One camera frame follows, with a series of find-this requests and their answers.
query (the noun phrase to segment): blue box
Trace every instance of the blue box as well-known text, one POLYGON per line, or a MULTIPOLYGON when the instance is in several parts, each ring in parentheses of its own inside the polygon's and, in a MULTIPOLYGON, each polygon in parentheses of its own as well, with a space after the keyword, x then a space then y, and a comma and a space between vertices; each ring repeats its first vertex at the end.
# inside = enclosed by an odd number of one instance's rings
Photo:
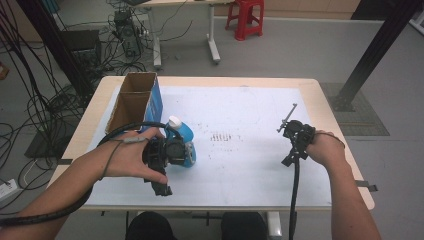
POLYGON ((128 73, 117 96, 106 133, 134 122, 160 122, 162 109, 157 74, 128 73))

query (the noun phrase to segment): person's left hand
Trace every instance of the person's left hand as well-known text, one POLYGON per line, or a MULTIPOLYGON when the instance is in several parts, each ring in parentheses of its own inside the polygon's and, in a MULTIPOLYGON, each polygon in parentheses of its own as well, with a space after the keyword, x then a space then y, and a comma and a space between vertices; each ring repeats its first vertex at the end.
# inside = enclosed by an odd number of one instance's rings
MULTIPOLYGON (((164 136, 158 128, 150 127, 143 133, 139 134, 135 131, 127 132, 117 139, 128 137, 145 137, 145 141, 137 143, 121 143, 116 149, 107 167, 106 177, 139 177, 150 181, 165 184, 168 179, 165 175, 156 172, 146 166, 143 162, 143 150, 146 147, 149 139, 153 137, 163 138, 164 136)), ((107 152, 107 158, 112 154, 113 149, 119 144, 119 141, 109 141, 104 143, 98 149, 107 152)))

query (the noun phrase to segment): chair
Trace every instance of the chair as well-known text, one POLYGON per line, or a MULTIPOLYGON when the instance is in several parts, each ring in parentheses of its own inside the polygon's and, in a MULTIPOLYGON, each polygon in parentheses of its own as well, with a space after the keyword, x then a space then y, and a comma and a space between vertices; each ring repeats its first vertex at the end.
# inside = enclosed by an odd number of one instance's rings
POLYGON ((264 0, 235 0, 230 4, 228 9, 227 25, 225 25, 225 29, 228 30, 231 20, 238 19, 235 39, 243 41, 247 35, 253 33, 258 33, 259 36, 262 36, 263 17, 264 0), (233 7, 236 4, 239 6, 239 13, 237 15, 233 15, 233 7), (259 19, 253 16, 254 6, 259 6, 259 19), (253 21, 257 22, 258 25, 254 27, 246 26, 247 24, 252 24, 253 21))

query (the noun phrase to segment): black pants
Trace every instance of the black pants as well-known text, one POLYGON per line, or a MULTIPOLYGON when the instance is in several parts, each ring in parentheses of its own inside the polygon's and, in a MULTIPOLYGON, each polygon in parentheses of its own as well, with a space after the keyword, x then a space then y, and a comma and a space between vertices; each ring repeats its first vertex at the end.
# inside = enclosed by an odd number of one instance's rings
MULTIPOLYGON (((257 212, 227 212, 221 221, 222 240, 266 240, 267 227, 257 212)), ((131 222, 126 240, 177 240, 162 215, 143 212, 131 222)))

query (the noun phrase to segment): black metal post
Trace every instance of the black metal post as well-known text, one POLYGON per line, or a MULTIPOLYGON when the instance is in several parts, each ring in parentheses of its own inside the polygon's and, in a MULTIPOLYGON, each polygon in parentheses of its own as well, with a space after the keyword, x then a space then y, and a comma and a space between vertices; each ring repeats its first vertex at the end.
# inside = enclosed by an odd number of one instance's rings
POLYGON ((339 94, 330 97, 335 111, 352 111, 352 101, 390 46, 408 24, 421 0, 399 1, 378 30, 339 94))
POLYGON ((66 47, 60 35, 60 29, 45 8, 42 0, 16 0, 29 21, 37 30, 44 44, 61 67, 76 93, 86 105, 94 94, 94 88, 84 71, 78 65, 72 52, 66 47))

